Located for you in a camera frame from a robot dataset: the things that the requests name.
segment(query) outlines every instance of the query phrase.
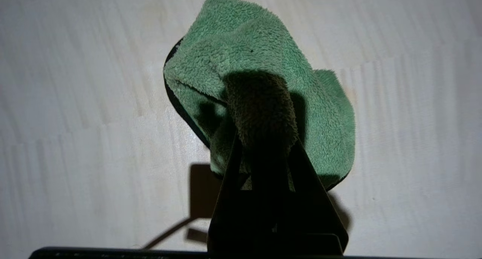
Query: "microfiber cloth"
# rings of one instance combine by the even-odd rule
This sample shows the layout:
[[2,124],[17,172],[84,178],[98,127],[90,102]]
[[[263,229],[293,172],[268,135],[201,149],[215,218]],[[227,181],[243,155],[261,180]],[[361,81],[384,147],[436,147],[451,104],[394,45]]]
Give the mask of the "microfiber cloth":
[[223,78],[242,72],[266,72],[286,81],[299,139],[324,187],[333,187],[351,170],[353,108],[335,73],[313,70],[275,14],[243,0],[206,0],[170,56],[164,66],[166,90],[210,148],[216,174],[225,172],[236,130]]

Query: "light wooden surface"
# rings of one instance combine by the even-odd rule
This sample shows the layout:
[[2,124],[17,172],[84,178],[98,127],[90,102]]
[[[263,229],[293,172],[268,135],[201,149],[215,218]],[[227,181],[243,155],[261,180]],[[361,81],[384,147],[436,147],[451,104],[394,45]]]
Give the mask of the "light wooden surface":
[[[188,217],[209,151],[162,65],[203,1],[0,0],[0,257],[136,248]],[[250,1],[353,103],[346,254],[482,257],[482,0]],[[185,233],[157,248],[205,250]]]

